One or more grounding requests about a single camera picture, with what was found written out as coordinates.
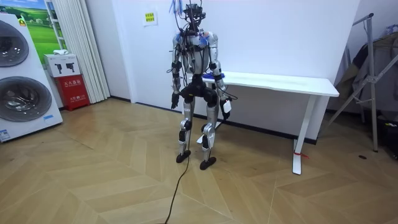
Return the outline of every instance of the front-loading washing machine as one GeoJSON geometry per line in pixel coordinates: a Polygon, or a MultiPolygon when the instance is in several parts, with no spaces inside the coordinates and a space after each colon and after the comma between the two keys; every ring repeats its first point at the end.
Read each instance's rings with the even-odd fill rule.
{"type": "Polygon", "coordinates": [[[26,24],[0,14],[0,141],[61,122],[26,24]]]}

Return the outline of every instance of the green landscape poster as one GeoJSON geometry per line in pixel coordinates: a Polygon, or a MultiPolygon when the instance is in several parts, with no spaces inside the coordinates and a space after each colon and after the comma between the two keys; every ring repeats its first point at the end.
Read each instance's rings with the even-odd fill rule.
{"type": "Polygon", "coordinates": [[[44,0],[0,0],[0,7],[8,14],[24,17],[42,63],[43,54],[60,48],[44,0]]]}

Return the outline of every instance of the red tape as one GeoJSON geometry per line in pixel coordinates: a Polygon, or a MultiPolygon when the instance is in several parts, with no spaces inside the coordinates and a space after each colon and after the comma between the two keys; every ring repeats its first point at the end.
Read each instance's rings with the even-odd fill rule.
{"type": "Polygon", "coordinates": [[[304,158],[306,158],[306,159],[309,159],[309,158],[310,158],[310,157],[307,156],[306,154],[297,153],[297,152],[295,152],[294,154],[295,154],[296,156],[301,156],[301,157],[304,157],[304,158]]]}

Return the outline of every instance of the white appliance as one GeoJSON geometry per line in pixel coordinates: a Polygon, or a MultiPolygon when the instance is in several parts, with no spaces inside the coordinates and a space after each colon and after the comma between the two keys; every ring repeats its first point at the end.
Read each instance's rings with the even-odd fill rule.
{"type": "Polygon", "coordinates": [[[47,66],[47,71],[54,78],[81,74],[77,57],[74,54],[47,54],[44,55],[44,62],[47,66]]]}
{"type": "Polygon", "coordinates": [[[0,14],[0,141],[62,122],[24,22],[0,14]]]}

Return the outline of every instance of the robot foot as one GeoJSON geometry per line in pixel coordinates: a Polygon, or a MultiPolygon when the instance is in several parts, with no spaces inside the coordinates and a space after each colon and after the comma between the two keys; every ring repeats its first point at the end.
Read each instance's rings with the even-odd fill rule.
{"type": "Polygon", "coordinates": [[[191,154],[191,151],[189,151],[189,150],[185,150],[185,152],[184,152],[184,154],[179,154],[178,156],[177,156],[177,158],[175,159],[175,161],[177,162],[177,163],[182,163],[186,158],[188,158],[188,156],[190,156],[190,154],[191,154]]]}
{"type": "Polygon", "coordinates": [[[213,165],[216,161],[217,161],[217,159],[215,157],[210,157],[207,162],[202,161],[200,163],[200,169],[205,170],[205,169],[209,168],[209,166],[213,165]]]}

